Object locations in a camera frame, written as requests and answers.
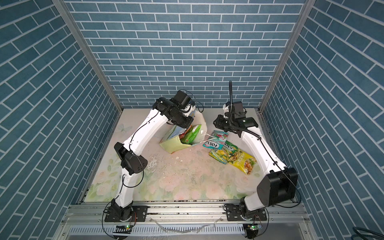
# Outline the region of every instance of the blue brick wallpaper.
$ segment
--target blue brick wallpaper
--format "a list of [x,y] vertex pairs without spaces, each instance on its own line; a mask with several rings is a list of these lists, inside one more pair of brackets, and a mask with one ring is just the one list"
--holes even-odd
[[125,108],[177,89],[257,107],[305,0],[66,1]]
[[384,231],[383,12],[316,0],[264,112],[319,239]]
[[51,0],[0,16],[0,239],[50,239],[118,113]]

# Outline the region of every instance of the snack bag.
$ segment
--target snack bag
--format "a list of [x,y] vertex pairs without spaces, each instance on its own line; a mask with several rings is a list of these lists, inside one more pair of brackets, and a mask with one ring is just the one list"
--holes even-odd
[[215,137],[215,139],[205,142],[203,146],[211,149],[212,148],[221,149],[225,144],[225,140],[228,137],[228,133],[214,130],[211,135]]
[[188,129],[186,129],[182,134],[179,134],[179,139],[182,139],[187,134],[189,129],[191,129],[191,127],[192,127],[192,125],[189,125]]
[[199,133],[200,128],[201,128],[201,124],[191,127],[188,130],[188,132],[185,134],[185,136],[182,139],[180,139],[181,143],[191,144],[192,141],[195,140],[197,134]]
[[233,145],[232,143],[225,141],[223,147],[221,148],[224,150],[228,156],[232,156],[237,150],[239,149],[237,146]]
[[209,156],[224,164],[227,164],[228,159],[230,157],[230,155],[228,155],[228,153],[224,151],[224,149],[217,148],[212,149],[208,154]]
[[248,153],[238,150],[228,160],[228,163],[237,167],[245,174],[249,175],[253,169],[256,159]]

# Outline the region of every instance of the table surface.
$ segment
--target table surface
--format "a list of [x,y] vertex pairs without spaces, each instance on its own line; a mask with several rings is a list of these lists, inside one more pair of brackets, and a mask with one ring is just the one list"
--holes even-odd
[[[113,146],[116,142],[128,139],[149,111],[150,109],[124,109],[85,202],[109,202],[116,196],[121,181],[121,161]],[[260,125],[255,110],[250,108],[247,111],[247,117],[253,117]],[[223,109],[203,111],[207,133],[211,134],[216,129],[213,121],[218,114],[223,114]],[[202,144],[173,154],[167,153],[159,142],[171,127],[164,125],[144,148],[142,156],[148,160],[148,165],[144,170],[142,183],[134,190],[134,201],[239,199],[256,191],[263,177],[258,163],[254,165],[251,174],[246,175],[236,167],[220,163],[209,156],[210,149]],[[227,140],[243,151],[251,152],[237,134],[230,132]]]

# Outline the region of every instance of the metal rail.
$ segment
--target metal rail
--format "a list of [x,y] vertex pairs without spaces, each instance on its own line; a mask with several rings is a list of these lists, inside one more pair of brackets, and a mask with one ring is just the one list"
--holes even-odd
[[73,18],[72,14],[68,10],[67,5],[63,0],[52,0],[52,2],[55,5],[57,11],[60,13],[61,17],[63,18],[65,24],[71,31],[76,42],[79,44],[81,50],[83,51],[85,57],[88,59],[89,64],[91,65],[92,69],[95,71],[96,75],[98,76],[100,82],[102,83],[105,90],[107,91],[112,102],[115,104],[119,113],[122,113],[122,105],[120,104],[120,101],[118,100],[117,96],[113,92],[113,89],[110,86],[107,80],[107,77],[104,75],[103,70],[101,69],[99,63],[97,62],[87,42],[85,41],[79,27],[75,22],[75,19]]
[[313,4],[316,0],[307,0],[300,12],[299,18],[297,19],[297,23],[295,24],[291,36],[287,42],[287,45],[284,49],[283,54],[281,55],[281,59],[279,64],[276,67],[276,70],[272,76],[272,79],[265,91],[262,102],[260,103],[259,111],[262,113],[266,107],[266,104],[271,97],[272,91],[275,88],[277,81],[283,71],[285,64],[287,63],[288,57],[292,52],[293,47],[295,46],[296,40],[299,38],[300,32],[303,29],[304,23],[308,18],[310,11],[312,10]]
[[[185,202],[135,202],[135,205],[148,206],[145,222],[136,223],[137,228],[147,228],[150,231],[156,229],[154,220],[161,225],[178,227],[198,227],[201,225],[215,223],[215,228],[229,231],[228,227],[239,227],[243,223],[250,221],[229,222],[223,205],[233,203],[238,204],[238,200],[225,201],[185,201]],[[282,203],[285,206],[292,206],[295,203]],[[55,240],[65,240],[68,234],[72,235],[104,235],[101,229],[102,213],[106,203],[83,203],[70,205],[69,209],[56,232]],[[312,226],[303,204],[295,208],[268,207],[269,223],[297,223],[300,226],[304,239],[315,239],[312,233]],[[112,233],[115,225],[122,224],[117,222],[104,222],[104,228]],[[205,233],[220,234],[217,229],[209,228]],[[137,232],[135,235],[145,235],[147,233]]]

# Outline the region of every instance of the green packaging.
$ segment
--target green packaging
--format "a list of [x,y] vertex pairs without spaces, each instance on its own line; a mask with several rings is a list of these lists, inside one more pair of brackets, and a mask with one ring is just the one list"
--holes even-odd
[[239,148],[233,145],[231,142],[225,141],[222,149],[227,153],[227,155],[231,156],[234,154]]
[[209,156],[224,164],[227,164],[230,158],[230,155],[228,155],[227,152],[224,151],[224,149],[213,148],[211,151],[209,151],[208,154]]
[[188,130],[188,132],[185,134],[185,136],[182,139],[180,139],[181,143],[191,144],[192,141],[195,140],[197,134],[199,133],[200,128],[201,128],[201,124],[191,127]]

